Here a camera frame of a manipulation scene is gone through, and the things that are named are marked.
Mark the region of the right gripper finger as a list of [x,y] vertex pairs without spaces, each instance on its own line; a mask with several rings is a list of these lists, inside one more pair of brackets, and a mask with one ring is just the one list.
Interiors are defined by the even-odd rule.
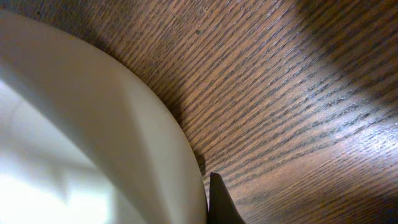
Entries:
[[210,174],[208,223],[245,224],[234,205],[222,177],[215,172]]

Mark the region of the cream bowl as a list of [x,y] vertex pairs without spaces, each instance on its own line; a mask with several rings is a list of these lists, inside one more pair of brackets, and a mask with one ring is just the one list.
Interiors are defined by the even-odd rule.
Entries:
[[1,11],[1,78],[82,150],[147,223],[205,223],[181,127],[130,69],[47,24]]

